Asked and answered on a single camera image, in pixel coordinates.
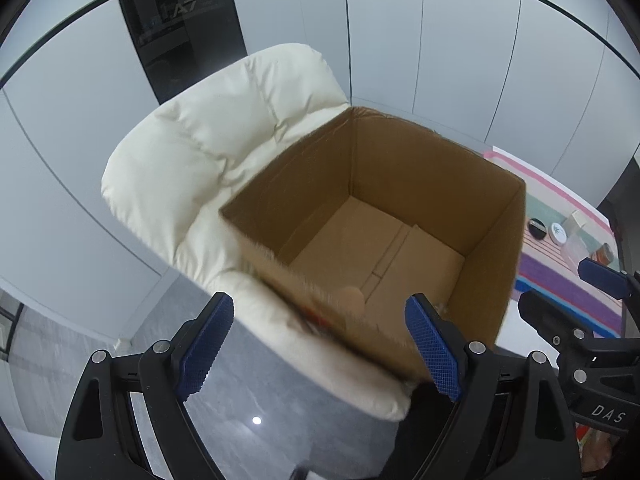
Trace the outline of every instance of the screw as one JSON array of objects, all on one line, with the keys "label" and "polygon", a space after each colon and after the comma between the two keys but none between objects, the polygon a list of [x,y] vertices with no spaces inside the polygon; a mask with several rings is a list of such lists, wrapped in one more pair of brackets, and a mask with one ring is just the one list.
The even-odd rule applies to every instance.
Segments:
[{"label": "screw", "polygon": [[169,349],[169,342],[166,339],[161,339],[154,343],[154,352],[156,354],[163,354]]},{"label": "screw", "polygon": [[484,346],[484,343],[481,343],[479,341],[472,341],[471,343],[469,343],[469,350],[471,350],[474,354],[484,354],[484,352],[486,351],[486,346]]},{"label": "screw", "polygon": [[580,370],[580,368],[578,368],[574,372],[574,379],[577,383],[582,384],[584,381],[587,380],[587,372],[585,372],[584,370]]},{"label": "screw", "polygon": [[544,355],[542,352],[539,352],[537,350],[533,352],[533,354],[531,354],[531,357],[535,362],[539,364],[546,362],[546,355]]},{"label": "screw", "polygon": [[94,363],[101,363],[106,359],[106,357],[107,357],[107,352],[105,352],[104,350],[97,350],[91,356],[91,361],[93,361]]}]

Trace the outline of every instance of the pink stripe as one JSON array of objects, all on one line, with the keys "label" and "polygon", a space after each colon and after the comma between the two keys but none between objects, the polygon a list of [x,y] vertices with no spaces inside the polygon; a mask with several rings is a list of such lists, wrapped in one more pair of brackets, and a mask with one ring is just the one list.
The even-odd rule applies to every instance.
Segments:
[{"label": "pink stripe", "polygon": [[533,236],[531,236],[529,230],[524,231],[523,240],[530,242],[536,248],[540,248],[541,251],[547,251],[550,254],[562,254],[560,252],[560,248],[556,244],[547,242],[546,238],[544,240],[536,240]]},{"label": "pink stripe", "polygon": [[547,246],[537,244],[534,241],[529,240],[528,238],[524,238],[523,242],[526,243],[529,247],[537,250],[539,253],[546,254],[550,258],[562,258],[561,255],[558,255],[558,253],[556,253],[555,251],[550,250]]},{"label": "pink stripe", "polygon": [[507,158],[506,156],[504,156],[501,153],[486,152],[484,154],[484,158],[501,158],[503,161],[507,162],[508,164],[511,164],[514,168],[517,168],[522,173],[525,173],[525,174],[529,175],[530,177],[536,179],[540,184],[543,184],[544,186],[548,187],[550,190],[555,191],[562,198],[564,198],[565,200],[568,200],[572,205],[576,206],[578,209],[583,211],[587,216],[589,216],[591,219],[595,220],[596,224],[601,226],[605,231],[611,233],[611,235],[613,236],[613,231],[611,230],[611,227],[606,225],[600,218],[598,218],[596,215],[594,215],[593,212],[591,212],[588,209],[586,209],[574,197],[568,195],[566,192],[564,192],[564,190],[560,189],[558,186],[555,186],[554,184],[549,182],[546,178],[544,178],[543,176],[537,174],[535,171],[531,171],[529,168],[525,168],[520,163],[516,162],[515,160],[513,160],[511,158]]},{"label": "pink stripe", "polygon": [[531,247],[532,249],[536,250],[536,252],[538,254],[542,254],[543,256],[549,258],[550,260],[552,260],[553,262],[555,262],[556,264],[559,264],[560,266],[563,266],[565,269],[569,269],[569,266],[567,265],[567,263],[561,258],[558,257],[554,254],[551,253],[547,253],[546,251],[540,250],[540,248],[536,247],[535,245],[532,245],[528,242],[525,241],[525,243]]}]

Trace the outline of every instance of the cardboard box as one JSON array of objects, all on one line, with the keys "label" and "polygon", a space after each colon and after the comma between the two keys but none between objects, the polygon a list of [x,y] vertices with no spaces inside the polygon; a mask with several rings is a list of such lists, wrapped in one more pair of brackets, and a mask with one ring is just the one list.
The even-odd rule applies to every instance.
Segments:
[{"label": "cardboard box", "polygon": [[404,325],[423,292],[491,346],[513,287],[525,183],[438,134],[349,108],[222,209],[260,277],[400,378],[428,378]]}]

